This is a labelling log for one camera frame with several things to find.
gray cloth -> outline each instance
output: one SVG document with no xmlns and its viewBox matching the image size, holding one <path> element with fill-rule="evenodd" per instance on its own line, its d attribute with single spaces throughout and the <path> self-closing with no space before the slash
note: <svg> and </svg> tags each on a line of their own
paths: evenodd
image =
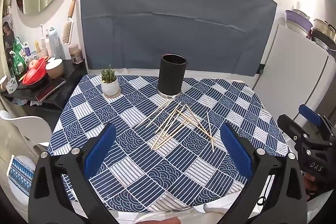
<svg viewBox="0 0 336 224">
<path fill-rule="evenodd" d="M 188 70 L 253 76 L 273 24 L 273 0 L 81 0 L 89 69 L 158 69 L 164 53 Z"/>
</svg>

blue patterned cloth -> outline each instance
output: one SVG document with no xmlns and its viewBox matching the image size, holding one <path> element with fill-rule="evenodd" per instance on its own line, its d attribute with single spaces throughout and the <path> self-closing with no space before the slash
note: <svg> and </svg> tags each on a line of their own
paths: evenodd
<svg viewBox="0 0 336 224">
<path fill-rule="evenodd" d="M 34 170 L 18 157 L 13 157 L 8 170 L 8 177 L 26 196 L 29 196 Z"/>
<path fill-rule="evenodd" d="M 121 94 L 111 99 L 102 94 L 100 75 L 85 75 L 65 106 L 48 148 L 52 155 L 68 153 L 97 136 L 107 122 L 113 123 L 117 129 L 115 144 L 97 175 L 89 179 L 110 210 L 168 211 L 241 190 L 246 178 L 236 170 L 221 141 L 219 128 L 223 122 L 229 122 L 254 147 L 262 147 L 271 155 L 288 153 L 274 119 L 241 81 L 185 78 L 182 96 L 148 128 L 148 120 L 135 126 L 165 100 L 156 91 L 158 78 L 118 75 L 118 81 Z M 151 150 L 155 131 L 178 102 L 187 104 L 206 130 L 209 113 L 214 153 L 209 138 L 190 124 L 160 149 Z M 181 122 L 179 119 L 172 128 Z M 63 178 L 69 198 L 76 200 L 68 176 Z"/>
</svg>

apple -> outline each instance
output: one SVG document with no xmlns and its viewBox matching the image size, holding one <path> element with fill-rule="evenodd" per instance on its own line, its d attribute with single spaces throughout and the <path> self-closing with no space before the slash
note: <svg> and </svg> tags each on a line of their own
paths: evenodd
<svg viewBox="0 0 336 224">
<path fill-rule="evenodd" d="M 28 72 L 27 72 L 27 80 L 29 80 L 31 77 L 33 77 L 33 75 L 36 73 L 36 69 L 30 69 Z"/>
<path fill-rule="evenodd" d="M 30 61 L 28 68 L 29 68 L 29 70 L 38 69 L 39 66 L 40 66 L 40 62 L 37 61 L 36 59 L 34 59 L 34 60 Z"/>
</svg>

cork coaster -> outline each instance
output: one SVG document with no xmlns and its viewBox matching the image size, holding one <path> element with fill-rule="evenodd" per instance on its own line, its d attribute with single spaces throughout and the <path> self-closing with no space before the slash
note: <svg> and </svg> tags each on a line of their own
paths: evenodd
<svg viewBox="0 0 336 224">
<path fill-rule="evenodd" d="M 104 95 L 105 97 L 107 97 L 107 98 L 116 98 L 116 97 L 118 97 L 118 96 L 120 95 L 120 88 L 119 88 L 119 91 L 117 92 L 117 94 L 115 94 L 115 95 L 109 96 L 109 95 L 106 95 L 106 94 L 104 94 L 104 93 L 103 93 L 103 95 Z"/>
</svg>

bamboo skewer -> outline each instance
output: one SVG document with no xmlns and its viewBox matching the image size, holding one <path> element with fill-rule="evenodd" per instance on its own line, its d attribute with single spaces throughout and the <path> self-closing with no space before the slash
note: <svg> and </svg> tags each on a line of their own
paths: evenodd
<svg viewBox="0 0 336 224">
<path fill-rule="evenodd" d="M 163 109 L 161 109 L 161 111 L 160 111 L 160 112 L 153 118 L 153 120 L 151 120 L 151 121 L 146 125 L 145 128 L 149 127 L 149 125 L 150 125 L 152 122 L 155 121 L 155 119 L 156 119 L 156 118 L 157 118 L 157 117 L 158 117 L 158 116 L 165 110 L 165 108 L 169 106 L 170 102 L 171 102 L 171 101 L 168 101 L 168 104 L 166 104 L 165 107 L 164 107 Z"/>
<path fill-rule="evenodd" d="M 204 126 L 201 124 L 201 122 L 196 118 L 194 112 L 192 112 L 192 110 L 190 109 L 190 107 L 188 105 L 186 105 L 186 106 L 189 109 L 189 111 L 191 112 L 191 114 L 193 115 L 194 119 L 199 123 L 199 125 L 204 129 L 204 131 L 206 131 L 206 129 L 204 128 Z"/>
<path fill-rule="evenodd" d="M 165 131 L 165 129 L 162 130 L 162 131 L 163 131 L 162 137 L 164 137 L 164 136 L 168 133 L 169 129 L 172 127 L 172 125 L 174 124 L 174 122 L 176 122 L 176 120 L 177 120 L 180 116 L 181 116 L 181 114 L 178 114 L 178 115 L 175 117 L 175 119 L 170 123 L 170 125 L 169 125 L 169 127 L 167 128 L 166 131 Z"/>
<path fill-rule="evenodd" d="M 199 130 L 201 130 L 202 132 L 204 132 L 210 139 L 214 140 L 214 138 L 212 138 L 212 136 L 209 135 L 208 132 L 206 132 L 206 130 L 203 130 L 202 128 L 200 128 L 197 124 L 195 124 L 193 121 L 191 121 L 186 115 L 184 115 L 181 111 L 179 111 L 178 109 L 176 110 L 178 113 L 180 113 L 184 118 L 186 118 L 188 121 L 190 121 L 191 124 L 193 124 L 194 126 L 196 126 Z"/>
<path fill-rule="evenodd" d="M 174 131 L 171 133 L 172 135 L 169 135 L 169 136 L 167 136 L 167 138 L 165 138 L 163 141 L 162 141 L 162 143 L 160 143 L 159 144 L 159 146 L 158 147 L 155 147 L 154 148 L 154 150 L 158 150 L 161 146 L 163 146 L 164 144 L 166 144 L 167 142 L 169 142 L 177 133 L 179 133 L 182 129 L 184 129 L 189 123 L 190 123 L 190 121 L 188 121 L 186 124 L 184 124 L 185 122 L 187 122 L 187 119 L 185 119 L 184 121 L 183 121 L 183 123 L 181 123 L 177 128 L 175 128 L 175 130 L 174 131 L 176 131 L 177 129 L 179 129 L 182 125 L 182 128 L 180 129 L 180 130 L 178 130 L 177 132 L 175 132 L 174 133 Z"/>
<path fill-rule="evenodd" d="M 179 102 L 179 104 L 174 108 L 174 110 L 168 115 L 168 117 L 164 120 L 164 122 L 160 125 L 160 127 L 154 132 L 154 134 L 156 134 L 160 128 L 165 124 L 165 122 L 167 122 L 167 120 L 169 119 L 168 123 L 170 122 L 170 119 L 172 116 L 174 116 L 176 109 L 179 107 L 179 105 L 181 104 L 181 102 Z"/>
<path fill-rule="evenodd" d="M 177 110 L 177 108 L 179 107 L 180 104 L 181 104 L 181 102 L 179 102 L 179 104 L 174 108 L 173 112 L 172 112 L 171 114 L 169 114 L 169 116 L 167 117 L 167 119 L 169 118 L 169 120 L 168 120 L 167 124 L 165 125 L 165 127 L 163 128 L 163 130 L 161 131 L 160 135 L 157 137 L 156 141 L 153 143 L 151 149 L 154 148 L 154 146 L 156 145 L 156 143 L 158 142 L 158 140 L 161 138 L 161 136 L 162 136 L 162 134 L 163 134 L 165 128 L 166 128 L 167 125 L 169 124 L 171 118 L 174 116 L 174 114 L 175 114 L 175 112 L 176 112 L 176 110 Z"/>
<path fill-rule="evenodd" d="M 211 133 L 211 125 L 210 125 L 210 120 L 209 120 L 209 114 L 207 112 L 207 117 L 208 117 L 208 123 L 209 123 L 209 133 L 210 133 L 210 136 L 212 137 L 212 133 Z M 212 153 L 215 152 L 215 149 L 213 148 L 213 140 L 211 139 L 211 146 L 212 146 Z"/>
<path fill-rule="evenodd" d="M 140 123 L 138 123 L 135 128 L 137 128 L 139 125 L 143 124 L 147 119 L 149 119 L 149 117 L 152 116 L 155 112 L 157 112 L 161 107 L 163 107 L 167 103 L 167 101 L 168 99 L 162 105 L 160 105 L 157 109 L 155 109 L 150 115 L 148 115 L 145 119 L 143 119 Z"/>
</svg>

